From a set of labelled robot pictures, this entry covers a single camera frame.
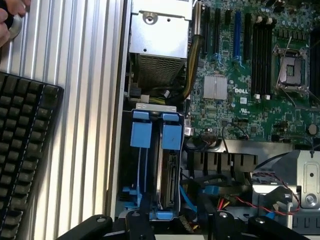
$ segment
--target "blue pcie slot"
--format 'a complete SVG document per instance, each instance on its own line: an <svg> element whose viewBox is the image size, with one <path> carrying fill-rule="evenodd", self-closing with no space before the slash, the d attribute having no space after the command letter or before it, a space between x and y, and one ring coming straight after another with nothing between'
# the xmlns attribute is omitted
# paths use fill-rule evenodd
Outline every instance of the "blue pcie slot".
<svg viewBox="0 0 320 240"><path fill-rule="evenodd" d="M241 12L237 11L234 18L233 36L233 58L240 59L240 39L241 39Z"/></svg>

